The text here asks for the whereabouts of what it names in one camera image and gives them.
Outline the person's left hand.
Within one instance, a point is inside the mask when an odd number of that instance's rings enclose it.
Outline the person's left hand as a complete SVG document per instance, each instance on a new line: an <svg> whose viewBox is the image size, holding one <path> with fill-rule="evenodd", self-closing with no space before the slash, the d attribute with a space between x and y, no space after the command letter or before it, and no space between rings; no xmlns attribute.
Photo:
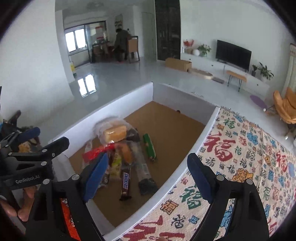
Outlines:
<svg viewBox="0 0 296 241"><path fill-rule="evenodd" d="M26 187L23 189L22 198L18 201L18 203L21 205L18 211L8 204L6 199L1 196L1 206L4 209L6 215L9 217L18 217L21 221L27 222L37 190L37 186Z"/></svg>

